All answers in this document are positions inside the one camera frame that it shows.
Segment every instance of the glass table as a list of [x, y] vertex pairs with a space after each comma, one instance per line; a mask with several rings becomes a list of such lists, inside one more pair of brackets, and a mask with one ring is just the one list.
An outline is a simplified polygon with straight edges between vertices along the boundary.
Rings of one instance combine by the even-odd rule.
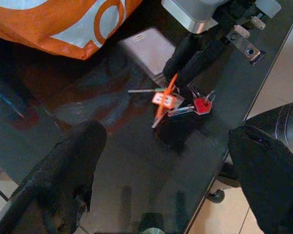
[[[282, 10], [266, 29], [251, 34], [267, 53], [263, 60], [252, 67], [229, 46], [193, 82], [203, 93], [215, 90], [217, 98], [179, 150], [165, 146], [151, 128], [152, 95], [127, 93], [154, 82], [122, 55], [114, 60], [116, 43], [146, 28], [156, 27], [175, 45], [187, 34], [160, 1], [145, 1], [87, 61], [0, 40], [0, 167], [20, 183], [62, 132], [98, 120], [108, 138], [81, 225], [90, 233], [137, 233], [150, 225], [186, 232], [226, 158], [228, 131], [243, 124], [293, 25], [293, 0], [279, 3]], [[7, 105], [2, 95], [14, 102]]]

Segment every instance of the caster wheel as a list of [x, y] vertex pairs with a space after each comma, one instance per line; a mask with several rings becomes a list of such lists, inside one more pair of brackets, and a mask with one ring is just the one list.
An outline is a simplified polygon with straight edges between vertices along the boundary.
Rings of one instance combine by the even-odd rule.
[[209, 194], [207, 199], [213, 203], [220, 203], [225, 199], [225, 192], [223, 190], [218, 189], [213, 194]]

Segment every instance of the orange bag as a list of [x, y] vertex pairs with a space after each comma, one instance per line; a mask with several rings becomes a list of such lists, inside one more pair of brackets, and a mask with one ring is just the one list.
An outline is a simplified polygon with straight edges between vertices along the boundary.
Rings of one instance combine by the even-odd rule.
[[87, 59], [142, 0], [0, 0], [0, 38]]

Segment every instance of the metal bracket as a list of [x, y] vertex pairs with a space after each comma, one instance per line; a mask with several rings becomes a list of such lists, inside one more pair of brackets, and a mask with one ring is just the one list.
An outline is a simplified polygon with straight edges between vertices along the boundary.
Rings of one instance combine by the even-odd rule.
[[249, 59], [250, 64], [253, 66], [266, 54], [264, 51], [257, 49], [252, 43], [235, 31], [228, 33], [226, 38]]

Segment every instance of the red key tag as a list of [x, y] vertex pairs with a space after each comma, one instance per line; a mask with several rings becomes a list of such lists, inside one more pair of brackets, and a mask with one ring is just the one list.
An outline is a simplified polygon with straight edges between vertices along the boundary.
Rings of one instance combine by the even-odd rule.
[[210, 113], [212, 109], [212, 102], [206, 100], [205, 97], [196, 98], [194, 101], [194, 106], [198, 115], [206, 115]]
[[206, 97], [199, 97], [194, 99], [193, 102], [196, 108], [196, 113], [200, 116], [209, 114], [213, 107], [213, 101], [215, 97], [215, 91], [211, 91]]

